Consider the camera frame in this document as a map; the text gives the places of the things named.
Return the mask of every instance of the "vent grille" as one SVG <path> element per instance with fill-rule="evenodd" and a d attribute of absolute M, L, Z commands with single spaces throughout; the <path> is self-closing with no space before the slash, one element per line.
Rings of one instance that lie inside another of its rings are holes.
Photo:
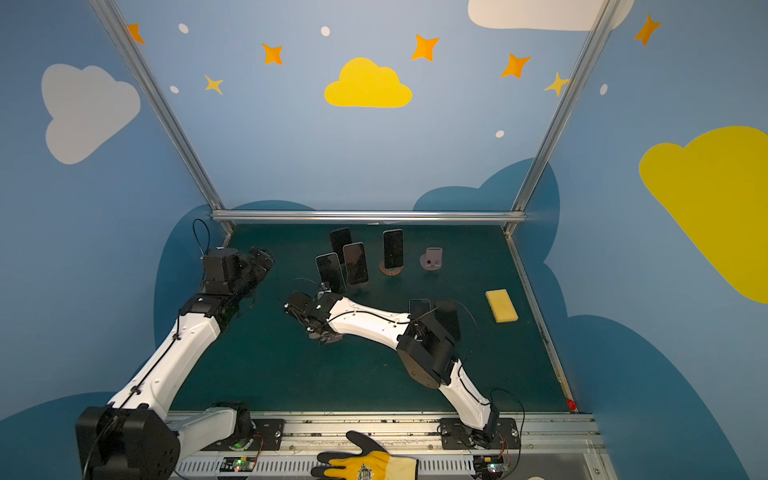
<path fill-rule="evenodd" d="M 219 471 L 221 461 L 219 460 L 196 460 L 194 457 L 184 459 L 177 467 L 179 473 L 184 476 L 205 476 L 215 474 Z"/>
<path fill-rule="evenodd" d="M 425 455 L 419 459 L 419 475 L 473 475 L 472 457 L 462 455 Z M 310 477 L 313 467 L 320 466 L 314 456 L 292 455 L 292 458 L 262 455 L 250 477 Z M 220 460 L 188 457 L 178 465 L 177 470 L 189 478 L 226 478 L 234 472 L 219 473 Z"/>

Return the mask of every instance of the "hand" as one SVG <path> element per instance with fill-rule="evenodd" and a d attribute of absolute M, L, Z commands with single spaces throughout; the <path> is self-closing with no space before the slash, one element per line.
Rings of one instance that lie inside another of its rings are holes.
<path fill-rule="evenodd" d="M 419 469 L 417 460 L 393 457 L 376 441 L 360 432 L 350 430 L 346 437 L 359 446 L 362 452 L 318 454 L 317 461 L 330 466 L 313 468 L 313 477 L 343 480 L 416 480 L 416 472 Z"/>

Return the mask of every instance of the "white cloud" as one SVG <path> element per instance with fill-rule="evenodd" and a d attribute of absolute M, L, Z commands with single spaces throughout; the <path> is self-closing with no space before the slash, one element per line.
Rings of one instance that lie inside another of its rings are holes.
<path fill-rule="evenodd" d="M 53 120 L 45 142 L 56 160 L 76 164 L 136 117 L 141 107 L 133 85 L 90 66 L 56 64 L 45 69 L 43 102 Z"/>
<path fill-rule="evenodd" d="M 612 28 L 619 26 L 634 0 L 621 0 Z M 587 31 L 603 0 L 469 0 L 469 18 L 486 28 Z"/>

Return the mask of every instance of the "yellow cloud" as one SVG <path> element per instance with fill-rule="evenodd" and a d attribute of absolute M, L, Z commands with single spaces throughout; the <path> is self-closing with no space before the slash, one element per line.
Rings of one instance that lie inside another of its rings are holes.
<path fill-rule="evenodd" d="M 347 62 L 339 81 L 326 87 L 326 101 L 337 107 L 402 107 L 412 96 L 394 70 L 379 67 L 368 58 Z"/>
<path fill-rule="evenodd" d="M 768 134 L 724 127 L 686 147 L 658 144 L 640 175 L 720 275 L 768 303 Z"/>

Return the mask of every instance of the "green table surface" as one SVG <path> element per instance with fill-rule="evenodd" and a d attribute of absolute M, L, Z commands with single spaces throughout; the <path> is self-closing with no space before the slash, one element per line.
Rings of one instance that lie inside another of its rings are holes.
<path fill-rule="evenodd" d="M 273 269 L 257 287 L 253 307 L 197 362 L 174 400 L 174 410 L 202 410 L 213 402 L 246 402 L 253 411 L 451 411 L 435 389 L 412 380 L 397 353 L 371 340 L 347 335 L 321 346 L 307 336 L 283 303 L 293 290 L 310 295 L 319 282 L 315 257 L 331 251 L 332 225 L 239 226 L 230 246 L 261 247 L 275 256 Z M 403 226 L 405 268 L 398 276 L 379 271 L 383 225 L 352 225 L 352 239 L 366 245 L 370 280 L 364 290 L 348 290 L 357 303 L 407 312 L 412 298 L 457 300 L 462 340 L 457 345 L 468 377 L 480 392 L 513 392 L 527 412 L 567 412 L 562 389 L 525 298 L 506 239 L 493 226 Z M 442 247 L 443 267 L 428 272 L 419 257 Z M 496 323 L 487 290 L 507 289 L 519 320 Z M 507 394 L 493 398 L 502 411 L 520 411 Z"/>

